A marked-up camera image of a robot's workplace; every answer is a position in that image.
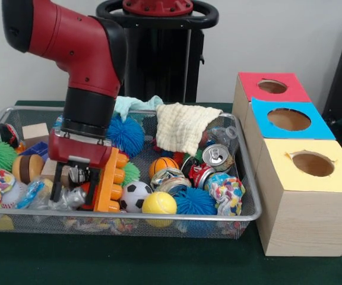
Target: metal basket rim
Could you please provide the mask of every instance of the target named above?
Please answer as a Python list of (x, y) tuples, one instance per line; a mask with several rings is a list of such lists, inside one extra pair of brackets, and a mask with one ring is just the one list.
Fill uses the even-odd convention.
[[(11, 106), (0, 111), (0, 122), (5, 122), (10, 112), (15, 110), (40, 110), (40, 111), (59, 111), (63, 107), (43, 107), (43, 106)], [(148, 114), (156, 115), (154, 110), (133, 110), (130, 114)], [(53, 210), (27, 210), (27, 209), (4, 209), (0, 208), (0, 214), (16, 214), (29, 216), (58, 216), (58, 217), (95, 217), (103, 219), (155, 219), (155, 220), (199, 220), (199, 221), (253, 221), (256, 220), (262, 213), (261, 200), (259, 192), (254, 180), (254, 174), (251, 168), (248, 150), (243, 136), (242, 128), (240, 127), (239, 119), (229, 113), (220, 114), (221, 117), (234, 120), (235, 125), (239, 126), (239, 149), (242, 154), (245, 172), (248, 177), (248, 182), (251, 186), (251, 195), (254, 201), (254, 213), (250, 216), (217, 216), (217, 215), (168, 215), (168, 214), (144, 214), (144, 213), (98, 213), (87, 211), (53, 211)]]

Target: soccer ball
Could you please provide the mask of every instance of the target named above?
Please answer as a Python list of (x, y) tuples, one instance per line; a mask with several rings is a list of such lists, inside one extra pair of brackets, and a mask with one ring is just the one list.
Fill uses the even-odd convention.
[(121, 208), (128, 213), (140, 213), (143, 202), (151, 193), (153, 190), (144, 182), (129, 183), (122, 191)]

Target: wire mesh basket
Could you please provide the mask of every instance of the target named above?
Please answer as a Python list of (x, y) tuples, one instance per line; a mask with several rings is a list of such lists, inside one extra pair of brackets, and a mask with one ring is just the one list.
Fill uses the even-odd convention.
[[(51, 128), (62, 113), (60, 107), (10, 107), (0, 113), (0, 123), (11, 124), (23, 137), (22, 126), (46, 123)], [(129, 116), (143, 127), (144, 149), (131, 161), (141, 171), (141, 181), (150, 183), (148, 168), (160, 156), (151, 144), (157, 131), (157, 116), (153, 111), (130, 112)], [(238, 239), (250, 221), (261, 214), (261, 204), (248, 151), (239, 120), (231, 114), (222, 114), (208, 128), (234, 126), (238, 140), (229, 151), (235, 157), (235, 166), (229, 174), (242, 181), (246, 192), (242, 198), (240, 216), (159, 215), (142, 213), (96, 213), (87, 211), (17, 210), (0, 208), (0, 232), (54, 233), (162, 236), (189, 238)], [(148, 220), (167, 220), (167, 227), (153, 227)]]

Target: white ball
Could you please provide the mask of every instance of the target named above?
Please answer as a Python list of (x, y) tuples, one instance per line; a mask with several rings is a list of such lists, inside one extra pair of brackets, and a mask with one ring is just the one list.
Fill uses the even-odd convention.
[(25, 196), (26, 192), (27, 185), (22, 182), (15, 181), (15, 184), (10, 191), (3, 194), (1, 207), (7, 209), (14, 208), (16, 203), (20, 202), (23, 196)]
[(121, 208), (128, 213), (140, 213), (143, 202), (151, 193), (153, 190), (144, 182), (129, 183), (122, 191)]

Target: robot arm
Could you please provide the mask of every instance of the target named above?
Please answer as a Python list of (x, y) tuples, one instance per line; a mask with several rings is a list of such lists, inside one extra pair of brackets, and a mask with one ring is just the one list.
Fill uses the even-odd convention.
[(124, 30), (51, 0), (2, 0), (2, 16), (14, 49), (53, 60), (69, 74), (61, 131), (52, 130), (49, 138), (49, 157), (58, 162), (51, 200), (60, 198), (63, 166), (77, 165), (93, 174), (86, 199), (90, 204), (111, 154), (105, 133), (125, 75)]

